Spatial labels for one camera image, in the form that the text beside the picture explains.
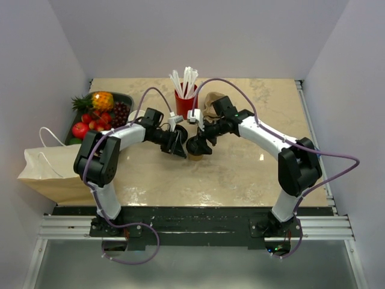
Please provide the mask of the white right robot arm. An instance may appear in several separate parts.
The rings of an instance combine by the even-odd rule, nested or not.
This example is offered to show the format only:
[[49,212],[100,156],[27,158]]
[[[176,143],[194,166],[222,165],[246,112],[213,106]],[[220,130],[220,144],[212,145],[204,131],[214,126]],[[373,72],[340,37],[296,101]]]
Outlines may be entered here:
[[289,230],[302,192],[313,187],[322,176],[312,141],[306,137],[299,140],[287,137],[257,121],[251,111],[238,111],[228,96],[212,105],[218,116],[213,122],[205,120],[199,109],[188,112],[188,121],[198,126],[196,136],[186,144],[188,152],[195,156],[210,155],[217,137],[229,133],[251,141],[274,157],[281,192],[271,211],[256,227],[264,235],[282,236]]

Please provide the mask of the white paper coffee cup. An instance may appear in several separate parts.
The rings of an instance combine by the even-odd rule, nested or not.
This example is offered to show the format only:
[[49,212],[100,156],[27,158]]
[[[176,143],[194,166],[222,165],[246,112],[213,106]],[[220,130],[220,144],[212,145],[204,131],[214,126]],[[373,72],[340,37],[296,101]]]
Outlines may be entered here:
[[202,160],[202,158],[203,158],[203,155],[191,155],[191,154],[188,155],[188,159],[190,161],[200,161]]

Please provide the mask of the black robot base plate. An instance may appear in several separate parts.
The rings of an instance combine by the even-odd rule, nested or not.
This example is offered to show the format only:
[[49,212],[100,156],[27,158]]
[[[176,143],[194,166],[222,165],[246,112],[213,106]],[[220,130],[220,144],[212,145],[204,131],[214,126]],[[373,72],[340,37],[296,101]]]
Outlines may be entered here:
[[[294,220],[278,234],[269,236],[256,225],[269,208],[252,207],[126,207],[114,228],[96,215],[93,207],[56,207],[51,216],[92,216],[90,235],[123,237],[123,241],[102,241],[109,249],[144,250],[146,246],[246,247],[264,250],[303,235],[300,221]],[[299,216],[334,216],[329,207],[304,207]]]

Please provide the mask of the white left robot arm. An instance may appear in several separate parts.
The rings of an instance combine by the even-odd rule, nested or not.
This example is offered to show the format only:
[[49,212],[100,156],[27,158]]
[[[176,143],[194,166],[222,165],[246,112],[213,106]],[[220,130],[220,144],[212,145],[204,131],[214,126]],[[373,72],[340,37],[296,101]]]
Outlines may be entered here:
[[90,188],[97,215],[105,219],[103,228],[111,236],[120,235],[125,228],[125,222],[119,218],[122,207],[113,184],[120,152],[137,143],[149,141],[166,154],[187,157],[183,144],[188,133],[179,125],[183,117],[171,112],[166,130],[161,128],[163,117],[160,111],[148,108],[143,116],[125,126],[104,133],[87,133],[81,144],[73,170]]

